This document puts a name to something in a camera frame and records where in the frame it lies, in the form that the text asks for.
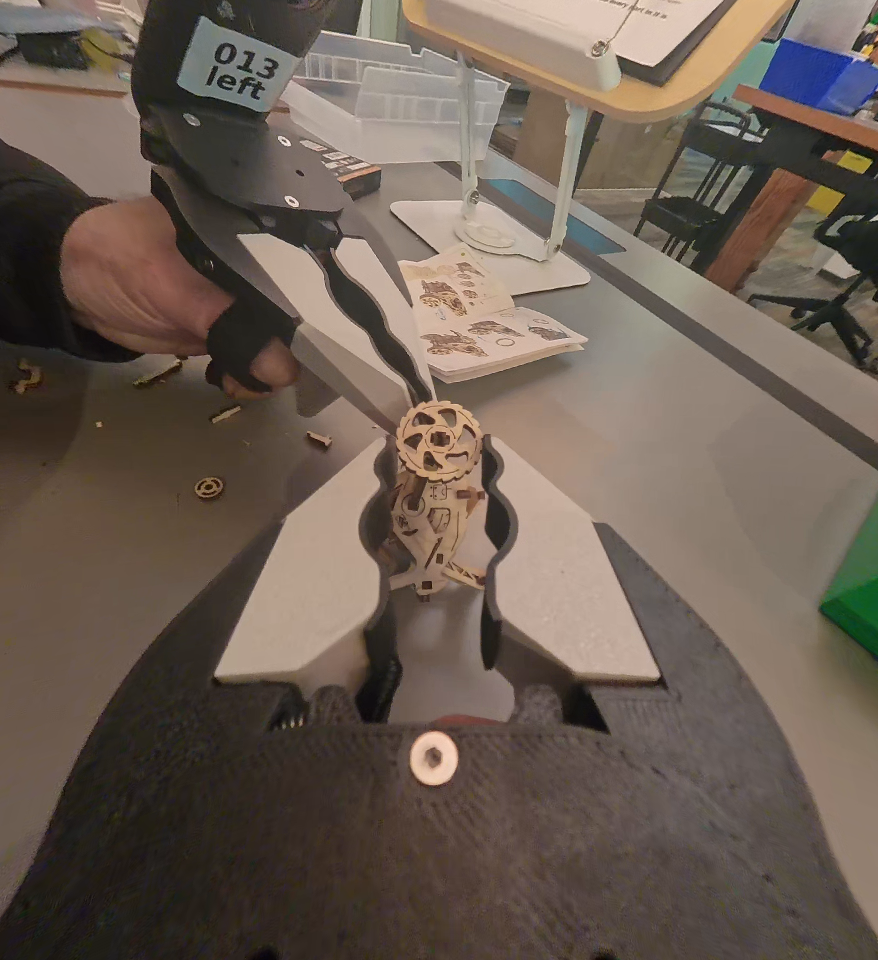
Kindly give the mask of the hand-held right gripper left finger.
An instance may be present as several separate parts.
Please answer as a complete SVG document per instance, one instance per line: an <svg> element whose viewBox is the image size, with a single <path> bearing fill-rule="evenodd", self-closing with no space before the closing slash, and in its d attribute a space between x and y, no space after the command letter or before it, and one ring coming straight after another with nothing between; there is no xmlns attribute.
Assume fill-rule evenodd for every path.
<svg viewBox="0 0 878 960"><path fill-rule="evenodd" d="M286 684L307 701L339 687L368 723L402 678L389 575L394 438L378 438L281 523L216 666L222 684Z"/></svg>

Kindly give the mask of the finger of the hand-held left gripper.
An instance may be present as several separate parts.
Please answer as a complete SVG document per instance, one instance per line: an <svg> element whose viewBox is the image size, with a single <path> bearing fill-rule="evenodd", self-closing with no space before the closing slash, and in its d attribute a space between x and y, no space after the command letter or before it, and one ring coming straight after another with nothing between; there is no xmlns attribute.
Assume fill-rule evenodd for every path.
<svg viewBox="0 0 878 960"><path fill-rule="evenodd" d="M409 386L337 305L319 261L267 233L239 234L238 240L294 309L298 322L290 350L301 366L393 434L411 407Z"/></svg>
<svg viewBox="0 0 878 960"><path fill-rule="evenodd" d="M365 237L342 236L325 259L332 299L367 336L380 365L404 384L408 402L435 398L409 294Z"/></svg>

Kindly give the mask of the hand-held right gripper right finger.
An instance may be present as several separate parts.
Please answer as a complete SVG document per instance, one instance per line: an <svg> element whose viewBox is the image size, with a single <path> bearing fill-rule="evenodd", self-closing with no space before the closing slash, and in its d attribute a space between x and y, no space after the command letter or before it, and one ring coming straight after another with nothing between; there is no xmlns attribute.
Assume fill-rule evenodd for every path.
<svg viewBox="0 0 878 960"><path fill-rule="evenodd" d="M481 467L494 547L480 618L483 666L515 688L659 683L589 512L501 440L484 441Z"/></svg>

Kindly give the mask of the wooden buggy model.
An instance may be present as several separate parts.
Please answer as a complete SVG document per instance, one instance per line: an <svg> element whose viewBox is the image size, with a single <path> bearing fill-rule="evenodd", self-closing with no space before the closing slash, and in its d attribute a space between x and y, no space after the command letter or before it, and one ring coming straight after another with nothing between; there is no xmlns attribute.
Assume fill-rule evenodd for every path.
<svg viewBox="0 0 878 960"><path fill-rule="evenodd" d="M485 499L486 491L469 476L429 481L401 467L389 500L392 529L379 549L390 590L412 589L421 601L451 582L483 591L485 571L464 565L457 552Z"/></svg>

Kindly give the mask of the thick wooden wheel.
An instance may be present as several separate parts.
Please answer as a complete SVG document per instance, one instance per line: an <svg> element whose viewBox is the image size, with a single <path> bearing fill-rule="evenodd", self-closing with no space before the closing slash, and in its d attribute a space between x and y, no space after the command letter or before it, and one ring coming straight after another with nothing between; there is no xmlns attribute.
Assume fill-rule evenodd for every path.
<svg viewBox="0 0 878 960"><path fill-rule="evenodd" d="M463 479L481 459L483 431L461 405L444 400L421 402L399 422L397 455L402 466L429 483Z"/></svg>

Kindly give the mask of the person's left hand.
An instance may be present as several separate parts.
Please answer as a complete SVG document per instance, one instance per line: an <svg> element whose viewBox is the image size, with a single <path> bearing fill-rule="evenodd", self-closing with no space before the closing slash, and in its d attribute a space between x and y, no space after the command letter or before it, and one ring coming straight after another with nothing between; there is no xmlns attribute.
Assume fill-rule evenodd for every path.
<svg viewBox="0 0 878 960"><path fill-rule="evenodd" d="M65 232L61 289L76 323L137 354L207 353L235 299L183 258L168 211L148 196L98 205Z"/></svg>

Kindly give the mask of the black cardboard box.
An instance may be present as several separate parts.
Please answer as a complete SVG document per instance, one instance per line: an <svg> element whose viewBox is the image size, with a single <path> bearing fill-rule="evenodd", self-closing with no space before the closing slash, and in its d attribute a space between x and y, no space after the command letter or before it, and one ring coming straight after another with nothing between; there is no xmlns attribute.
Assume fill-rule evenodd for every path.
<svg viewBox="0 0 878 960"><path fill-rule="evenodd" d="M301 138L300 144L316 155L325 169L353 199L369 196L381 188L382 167L359 159L345 151L337 150L312 138Z"/></svg>

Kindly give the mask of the instruction booklet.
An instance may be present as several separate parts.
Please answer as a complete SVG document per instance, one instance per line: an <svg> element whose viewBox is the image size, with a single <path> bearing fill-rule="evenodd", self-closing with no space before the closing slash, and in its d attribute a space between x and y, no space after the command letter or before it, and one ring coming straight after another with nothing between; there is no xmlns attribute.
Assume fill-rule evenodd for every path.
<svg viewBox="0 0 878 960"><path fill-rule="evenodd" d="M400 261L433 378L457 383L559 354L588 339L558 320L518 306L505 283L469 247Z"/></svg>

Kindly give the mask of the clear plastic drawer cabinet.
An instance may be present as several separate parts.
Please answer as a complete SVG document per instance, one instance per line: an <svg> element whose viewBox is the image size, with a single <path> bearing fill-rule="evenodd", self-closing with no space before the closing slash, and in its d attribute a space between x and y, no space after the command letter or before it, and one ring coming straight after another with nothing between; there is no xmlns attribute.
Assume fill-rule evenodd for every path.
<svg viewBox="0 0 878 960"><path fill-rule="evenodd" d="M324 30L280 98L310 139L382 165L457 162L459 93L452 58Z"/></svg>

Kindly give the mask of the white book stand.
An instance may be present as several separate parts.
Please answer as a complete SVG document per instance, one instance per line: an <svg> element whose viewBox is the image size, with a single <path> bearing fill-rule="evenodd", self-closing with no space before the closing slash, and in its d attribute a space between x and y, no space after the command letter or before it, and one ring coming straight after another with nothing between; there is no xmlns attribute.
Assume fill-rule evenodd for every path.
<svg viewBox="0 0 878 960"><path fill-rule="evenodd" d="M587 284L588 270L574 265L561 251L586 135L587 108L565 101L565 147L557 195L549 233L541 238L514 216L481 200L477 71L462 52L457 52L457 61L461 199L397 200L391 213L437 253L454 243L470 248L512 296Z"/></svg>

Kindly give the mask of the black metal stool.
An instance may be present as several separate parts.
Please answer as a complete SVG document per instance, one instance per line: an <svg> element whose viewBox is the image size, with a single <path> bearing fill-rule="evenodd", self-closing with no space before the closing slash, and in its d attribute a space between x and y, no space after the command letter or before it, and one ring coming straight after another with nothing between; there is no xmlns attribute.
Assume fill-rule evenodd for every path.
<svg viewBox="0 0 878 960"><path fill-rule="evenodd" d="M664 238L661 251L682 260L689 252L703 252L718 235L733 200L736 179L752 166L763 140L760 121L752 109L705 100L685 123L678 146L651 196L644 202L633 231L639 237L650 227ZM705 163L696 183L685 192L670 186L686 160Z"/></svg>

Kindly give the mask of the wooden workbench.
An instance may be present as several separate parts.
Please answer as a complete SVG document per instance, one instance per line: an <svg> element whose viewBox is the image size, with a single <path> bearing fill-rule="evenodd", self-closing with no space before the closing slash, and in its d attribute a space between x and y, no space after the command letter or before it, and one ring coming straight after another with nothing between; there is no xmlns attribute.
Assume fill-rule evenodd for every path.
<svg viewBox="0 0 878 960"><path fill-rule="evenodd" d="M693 262L707 281L737 294L817 188L878 210L878 124L739 85L765 129L755 165L728 209L729 222Z"/></svg>

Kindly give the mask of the black office chair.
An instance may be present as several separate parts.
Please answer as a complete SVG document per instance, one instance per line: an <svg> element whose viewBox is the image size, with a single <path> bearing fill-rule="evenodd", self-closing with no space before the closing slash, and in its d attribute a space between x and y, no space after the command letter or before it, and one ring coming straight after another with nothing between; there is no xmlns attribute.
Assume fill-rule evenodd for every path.
<svg viewBox="0 0 878 960"><path fill-rule="evenodd" d="M878 302L878 219L855 219L831 214L813 234L817 242L840 255L856 272L850 285L831 299L808 296L750 294L747 303L790 308L795 320L792 331L814 331L830 326L853 364L870 374L878 372L878 356L872 355L873 338L856 320L847 305L865 283L874 286Z"/></svg>

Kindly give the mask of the blue bin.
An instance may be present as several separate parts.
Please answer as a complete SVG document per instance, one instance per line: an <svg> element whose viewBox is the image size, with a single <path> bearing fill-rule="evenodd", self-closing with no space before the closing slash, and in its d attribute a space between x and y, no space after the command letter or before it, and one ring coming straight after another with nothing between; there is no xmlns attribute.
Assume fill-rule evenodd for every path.
<svg viewBox="0 0 878 960"><path fill-rule="evenodd" d="M842 53L784 38L758 89L830 114L857 113L878 88L878 66Z"/></svg>

